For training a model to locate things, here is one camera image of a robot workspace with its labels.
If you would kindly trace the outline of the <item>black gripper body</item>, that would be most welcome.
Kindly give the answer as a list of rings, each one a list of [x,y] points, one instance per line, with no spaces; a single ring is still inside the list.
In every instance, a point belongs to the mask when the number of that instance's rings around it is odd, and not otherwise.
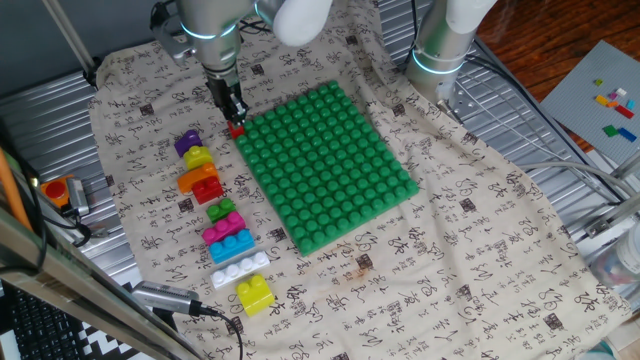
[[[223,112],[223,108],[235,111],[232,95],[241,98],[239,79],[236,74],[223,77],[207,76],[207,86],[212,93],[215,105]]]

